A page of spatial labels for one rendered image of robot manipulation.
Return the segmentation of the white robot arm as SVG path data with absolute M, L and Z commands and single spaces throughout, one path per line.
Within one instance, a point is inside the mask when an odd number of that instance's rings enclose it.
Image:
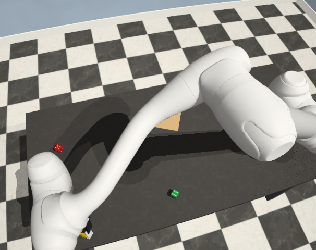
M 34 249 L 74 250 L 89 215 L 110 195 L 151 130 L 203 102 L 236 145 L 258 161 L 281 157 L 295 141 L 316 154 L 316 102 L 307 79 L 287 71 L 266 87 L 250 70 L 248 54 L 233 45 L 189 64 L 134 115 L 94 180 L 79 193 L 55 154 L 30 158 Z

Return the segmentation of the green die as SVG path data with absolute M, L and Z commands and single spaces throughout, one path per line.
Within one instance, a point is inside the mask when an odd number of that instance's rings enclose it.
M 179 192 L 178 192 L 177 190 L 173 189 L 173 191 L 172 191 L 172 193 L 171 193 L 170 196 L 171 196 L 172 198 L 176 199 L 177 196 L 178 196 L 178 194 L 179 194 Z

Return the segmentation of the pale yellow mat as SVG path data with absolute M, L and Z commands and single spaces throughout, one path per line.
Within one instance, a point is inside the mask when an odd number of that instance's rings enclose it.
M 156 125 L 155 128 L 178 131 L 180 115 L 181 115 L 181 113 L 178 113 L 174 116 L 171 116 L 171 117 L 163 120 L 158 125 Z

